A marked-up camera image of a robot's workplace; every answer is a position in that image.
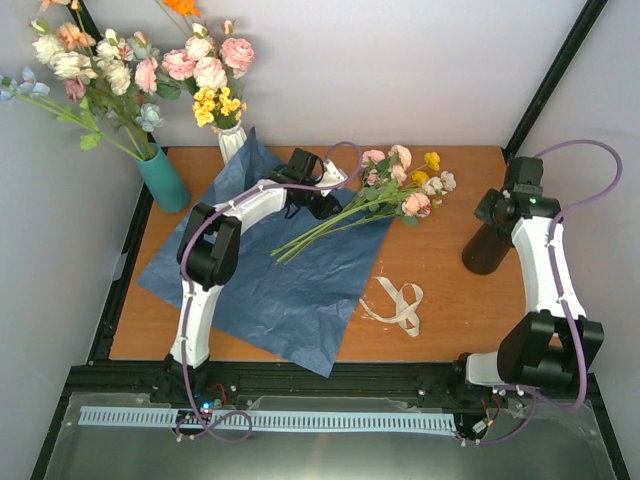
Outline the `black cylinder table edge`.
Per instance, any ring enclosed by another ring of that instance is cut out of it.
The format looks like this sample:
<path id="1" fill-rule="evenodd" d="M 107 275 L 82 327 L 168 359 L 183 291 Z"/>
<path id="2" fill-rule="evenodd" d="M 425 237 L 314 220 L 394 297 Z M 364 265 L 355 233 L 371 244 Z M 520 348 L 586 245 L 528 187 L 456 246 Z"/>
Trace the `black cylinder table edge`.
<path id="1" fill-rule="evenodd" d="M 462 261 L 470 272 L 488 275 L 496 271 L 512 248 L 511 237 L 500 229 L 482 224 L 462 251 Z"/>

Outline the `pink yellow flower bouquet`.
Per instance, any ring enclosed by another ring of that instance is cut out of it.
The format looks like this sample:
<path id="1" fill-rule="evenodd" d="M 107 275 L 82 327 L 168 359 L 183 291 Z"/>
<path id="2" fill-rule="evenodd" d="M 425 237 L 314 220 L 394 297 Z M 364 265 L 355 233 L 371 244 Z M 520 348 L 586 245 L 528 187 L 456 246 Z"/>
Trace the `pink yellow flower bouquet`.
<path id="1" fill-rule="evenodd" d="M 362 156 L 361 188 L 342 212 L 274 249 L 276 262 L 288 263 L 317 239 L 351 227 L 379 220 L 401 219 L 409 226 L 419 224 L 443 198 L 457 187 L 453 172 L 440 168 L 436 152 L 424 155 L 422 166 L 412 166 L 412 154 L 402 145 L 388 152 L 368 150 Z"/>

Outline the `cream printed ribbon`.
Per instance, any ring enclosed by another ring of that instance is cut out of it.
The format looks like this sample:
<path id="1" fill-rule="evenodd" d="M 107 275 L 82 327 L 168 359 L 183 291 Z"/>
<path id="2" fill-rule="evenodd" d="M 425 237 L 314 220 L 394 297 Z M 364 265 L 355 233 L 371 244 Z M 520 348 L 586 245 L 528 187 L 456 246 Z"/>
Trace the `cream printed ribbon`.
<path id="1" fill-rule="evenodd" d="M 393 301 L 395 313 L 390 317 L 381 316 L 376 313 L 364 299 L 360 299 L 359 304 L 366 314 L 371 319 L 380 323 L 398 325 L 411 338 L 418 337 L 420 334 L 421 319 L 417 314 L 417 310 L 424 298 L 423 289 L 415 283 L 405 283 L 400 288 L 396 288 L 392 282 L 384 276 L 377 276 L 376 280 Z M 413 291 L 414 300 L 412 302 L 408 302 L 405 299 L 404 291 L 406 288 L 410 288 Z"/>

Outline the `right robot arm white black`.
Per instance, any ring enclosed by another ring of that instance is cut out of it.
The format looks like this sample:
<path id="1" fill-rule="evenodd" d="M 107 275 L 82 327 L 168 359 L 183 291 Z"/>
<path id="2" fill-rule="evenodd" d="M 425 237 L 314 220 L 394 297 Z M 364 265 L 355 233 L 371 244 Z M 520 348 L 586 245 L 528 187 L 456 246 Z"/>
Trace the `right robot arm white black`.
<path id="1" fill-rule="evenodd" d="M 482 225 L 462 252 L 467 270 L 493 273 L 515 250 L 523 277 L 525 314 L 497 351 L 466 353 L 454 363 L 466 386 L 573 392 L 580 405 L 587 394 L 587 371 L 603 341 L 604 329 L 588 320 L 574 291 L 563 246 L 562 211 L 539 188 L 489 190 L 479 202 Z"/>

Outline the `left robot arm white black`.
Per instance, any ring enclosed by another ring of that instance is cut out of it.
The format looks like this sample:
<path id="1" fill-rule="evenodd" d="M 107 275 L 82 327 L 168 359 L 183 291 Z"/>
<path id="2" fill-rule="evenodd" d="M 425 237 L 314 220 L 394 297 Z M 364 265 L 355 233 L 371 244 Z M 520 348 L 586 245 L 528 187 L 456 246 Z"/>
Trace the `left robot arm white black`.
<path id="1" fill-rule="evenodd" d="M 324 163 L 317 180 L 296 179 L 285 167 L 247 191 L 214 206 L 196 205 L 189 216 L 177 255 L 182 277 L 182 305 L 170 349 L 181 370 L 172 388 L 186 402 L 201 400 L 208 378 L 197 370 L 209 359 L 209 331 L 224 286 L 236 271 L 242 234 L 266 217 L 299 204 L 318 218 L 337 211 L 331 192 L 349 182 L 343 170 Z"/>

